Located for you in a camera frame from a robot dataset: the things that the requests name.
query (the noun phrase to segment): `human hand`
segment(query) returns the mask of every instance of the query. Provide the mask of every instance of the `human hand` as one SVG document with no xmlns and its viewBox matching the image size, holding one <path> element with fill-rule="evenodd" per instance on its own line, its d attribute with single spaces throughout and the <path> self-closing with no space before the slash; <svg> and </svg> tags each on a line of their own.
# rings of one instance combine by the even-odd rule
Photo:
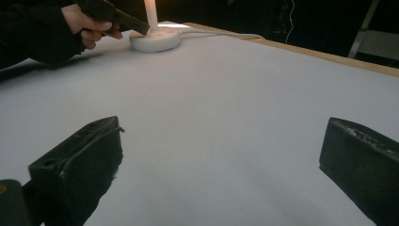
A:
<svg viewBox="0 0 399 226">
<path fill-rule="evenodd" d="M 118 24 L 114 25 L 111 34 L 105 33 L 104 31 L 112 27 L 112 23 L 94 20 L 83 13 L 77 4 L 61 8 L 61 11 L 73 35 L 82 31 L 80 35 L 87 49 L 94 49 L 96 47 L 96 41 L 99 41 L 103 34 L 118 40 L 122 38 Z"/>
</svg>

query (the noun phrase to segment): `white object in background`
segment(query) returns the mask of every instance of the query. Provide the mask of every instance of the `white object in background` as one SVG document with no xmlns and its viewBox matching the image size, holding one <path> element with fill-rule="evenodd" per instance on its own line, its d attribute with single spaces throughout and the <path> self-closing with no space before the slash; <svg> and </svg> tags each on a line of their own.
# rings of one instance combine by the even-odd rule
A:
<svg viewBox="0 0 399 226">
<path fill-rule="evenodd" d="M 156 15 L 155 0 L 145 0 L 147 20 L 150 31 L 147 36 L 140 37 L 135 32 L 129 36 L 133 49 L 144 53 L 156 53 L 173 49 L 180 43 L 180 32 L 173 27 L 159 27 Z"/>
</svg>

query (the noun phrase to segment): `black handheld object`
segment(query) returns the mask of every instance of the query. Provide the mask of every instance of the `black handheld object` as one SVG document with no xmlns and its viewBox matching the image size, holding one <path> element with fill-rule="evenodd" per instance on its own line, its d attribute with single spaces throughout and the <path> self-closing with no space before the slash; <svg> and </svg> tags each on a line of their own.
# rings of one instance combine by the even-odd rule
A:
<svg viewBox="0 0 399 226">
<path fill-rule="evenodd" d="M 399 225 L 399 143 L 331 118 L 320 169 L 378 226 Z"/>
<path fill-rule="evenodd" d="M 118 23 L 142 35 L 147 35 L 150 26 L 136 17 L 117 9 L 114 4 L 106 0 L 74 0 L 82 9 L 94 19 Z"/>
<path fill-rule="evenodd" d="M 0 222 L 84 225 L 121 163 L 120 131 L 117 117 L 94 121 L 32 163 L 26 185 L 0 181 Z"/>
</svg>

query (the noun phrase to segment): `white cable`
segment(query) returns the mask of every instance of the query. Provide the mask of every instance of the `white cable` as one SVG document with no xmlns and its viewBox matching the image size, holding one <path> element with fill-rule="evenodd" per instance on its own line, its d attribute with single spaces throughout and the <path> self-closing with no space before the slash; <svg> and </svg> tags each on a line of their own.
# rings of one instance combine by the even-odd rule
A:
<svg viewBox="0 0 399 226">
<path fill-rule="evenodd" d="M 291 0 L 291 2 L 293 2 L 293 8 L 291 8 L 291 12 L 290 12 L 291 29 L 290 29 L 290 32 L 288 32 L 288 34 L 287 34 L 287 38 L 285 39 L 285 43 L 288 42 L 288 38 L 290 37 L 291 32 L 294 30 L 293 11 L 294 11 L 294 8 L 295 8 L 295 2 L 294 2 L 294 0 Z"/>
<path fill-rule="evenodd" d="M 201 33 L 201 34 L 211 34 L 211 35 L 226 35 L 226 36 L 235 36 L 235 37 L 257 38 L 264 40 L 264 37 L 255 34 L 239 34 L 239 33 L 224 32 L 224 31 L 206 31 L 191 27 L 179 28 L 179 30 L 182 34 Z"/>
</svg>

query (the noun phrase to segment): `white table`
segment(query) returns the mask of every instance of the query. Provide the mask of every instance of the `white table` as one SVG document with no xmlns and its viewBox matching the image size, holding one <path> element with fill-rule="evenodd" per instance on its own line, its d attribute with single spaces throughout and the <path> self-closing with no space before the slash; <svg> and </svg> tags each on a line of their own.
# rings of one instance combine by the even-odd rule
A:
<svg viewBox="0 0 399 226">
<path fill-rule="evenodd" d="M 330 117 L 399 140 L 399 78 L 222 36 L 157 54 L 103 38 L 0 76 L 0 178 L 116 115 L 123 162 L 87 226 L 374 225 L 318 169 Z"/>
</svg>

